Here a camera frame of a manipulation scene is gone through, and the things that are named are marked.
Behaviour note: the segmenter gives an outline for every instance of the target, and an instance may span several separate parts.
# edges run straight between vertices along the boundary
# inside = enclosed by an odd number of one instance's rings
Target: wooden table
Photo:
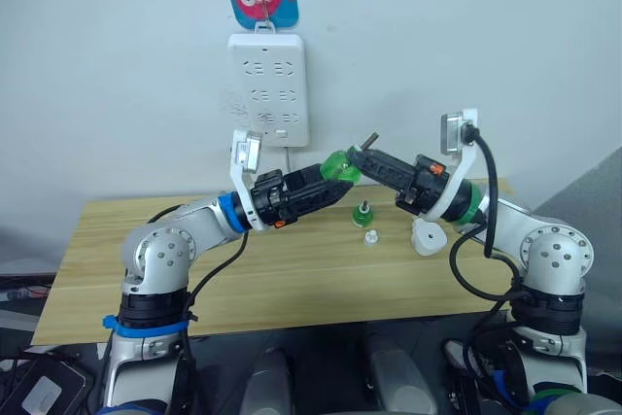
[[[117,314],[121,300],[121,244],[125,235],[154,213],[195,197],[93,201],[58,270],[33,337],[34,344],[104,341],[104,315]],[[363,198],[374,209],[370,228],[380,241],[363,243],[364,229],[351,221]],[[200,317],[191,334],[291,328],[328,323],[483,311],[491,304],[456,282],[448,265],[458,237],[443,224],[447,246],[420,257],[410,243],[412,217],[394,205],[382,187],[352,189],[339,203],[279,230],[251,232],[244,255],[199,295]],[[193,287],[228,258],[239,242],[207,252],[190,271]],[[503,293],[507,267],[485,259],[482,246],[467,242],[459,265],[474,285]]]

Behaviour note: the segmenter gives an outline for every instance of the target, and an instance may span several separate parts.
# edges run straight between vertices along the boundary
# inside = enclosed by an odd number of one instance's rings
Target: floor
[[[38,314],[43,304],[43,299],[28,299],[0,303],[0,307]],[[377,409],[365,384],[361,343],[368,333],[381,333],[410,354],[428,379],[439,413],[450,414],[454,412],[443,386],[445,363],[440,344],[447,337],[463,338],[479,316],[464,314],[216,335],[194,339],[192,347],[212,414],[236,415],[254,362],[267,349],[280,348],[294,369],[296,415],[317,415]],[[30,337],[30,332],[0,329],[0,353],[11,355],[27,347]],[[99,361],[94,344],[70,345],[60,350],[78,357],[87,371],[96,372]]]

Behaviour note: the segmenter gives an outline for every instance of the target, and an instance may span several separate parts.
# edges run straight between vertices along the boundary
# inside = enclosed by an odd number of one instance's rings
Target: blue ring
[[[231,228],[237,233],[246,232],[246,228],[242,226],[240,220],[237,219],[237,215],[235,214],[235,208],[233,207],[233,191],[219,196],[218,202],[221,205],[221,209],[225,212],[226,219],[228,220]]]
[[[173,325],[160,326],[159,328],[146,328],[146,329],[134,329],[126,328],[117,321],[115,315],[108,315],[102,320],[102,325],[105,329],[112,329],[116,334],[121,337],[157,337],[159,335],[174,334],[180,330],[188,328],[188,321],[180,321]]]

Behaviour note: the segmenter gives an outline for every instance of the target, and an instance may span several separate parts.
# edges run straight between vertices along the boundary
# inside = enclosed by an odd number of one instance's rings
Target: small green object
[[[549,403],[551,403],[556,398],[561,398],[563,396],[567,396],[568,394],[575,394],[575,393],[576,391],[573,391],[572,389],[563,389],[563,388],[545,389],[544,391],[540,391],[539,393],[536,393],[536,395],[530,401],[530,405],[534,404],[535,402],[545,400],[547,398],[550,399]],[[538,413],[541,413],[541,412],[540,410],[537,410],[537,409],[532,409],[532,410],[528,409],[525,413],[527,415],[537,415]]]
[[[361,177],[361,171],[350,163],[345,151],[335,151],[320,166],[324,180],[346,180],[355,184]]]
[[[477,212],[477,206],[479,206],[479,203],[481,202],[481,200],[482,200],[482,193],[479,190],[479,187],[476,184],[471,183],[470,184],[470,203],[468,204],[468,209],[462,215],[462,217],[456,221],[456,224],[457,225],[468,224],[473,219],[473,216],[475,216],[475,213]]]
[[[354,208],[352,213],[352,222],[356,227],[367,227],[373,221],[373,211],[369,207],[369,203],[364,199],[363,202]]]

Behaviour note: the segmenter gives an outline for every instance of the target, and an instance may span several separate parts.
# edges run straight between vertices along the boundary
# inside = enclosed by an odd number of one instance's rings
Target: gray panel
[[[588,348],[622,352],[622,148],[543,203],[536,212],[575,226],[592,241],[582,324]]]

